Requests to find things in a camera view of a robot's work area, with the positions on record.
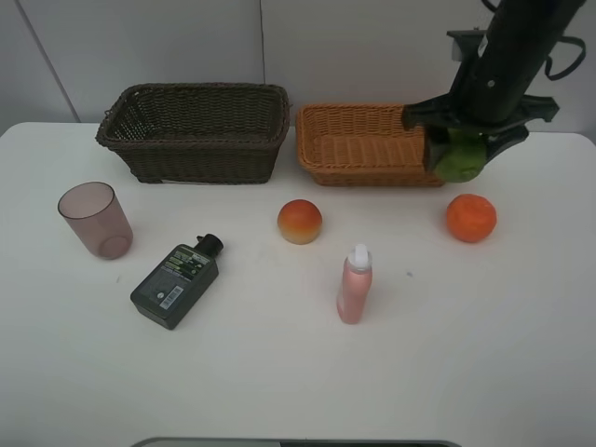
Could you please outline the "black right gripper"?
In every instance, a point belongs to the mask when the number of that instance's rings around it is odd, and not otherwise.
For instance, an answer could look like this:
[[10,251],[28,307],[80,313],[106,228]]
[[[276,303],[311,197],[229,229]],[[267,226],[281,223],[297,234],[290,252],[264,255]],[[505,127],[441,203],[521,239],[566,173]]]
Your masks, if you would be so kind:
[[425,172],[433,172],[450,149],[448,129],[481,135],[485,168],[528,138],[523,124],[535,119],[549,122],[558,114],[559,105],[553,98],[526,93],[544,63],[542,54],[508,48],[498,55],[492,49],[487,47],[480,56],[477,44],[454,44],[453,58],[460,66],[449,92],[403,108],[406,129],[425,126]]

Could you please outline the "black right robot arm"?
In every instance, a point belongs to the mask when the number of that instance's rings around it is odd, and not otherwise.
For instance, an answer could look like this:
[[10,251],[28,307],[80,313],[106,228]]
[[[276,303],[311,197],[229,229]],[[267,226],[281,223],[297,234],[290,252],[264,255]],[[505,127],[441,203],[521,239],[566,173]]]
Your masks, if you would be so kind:
[[533,120],[551,122],[560,107],[551,97],[532,96],[527,90],[538,73],[558,81],[586,59],[583,39],[565,30],[583,7],[581,1],[486,2],[493,18],[485,30],[450,31],[452,57],[460,66],[450,90],[402,111],[405,129],[425,132],[424,167],[436,169],[453,141],[450,130],[477,136],[492,161],[524,142]]

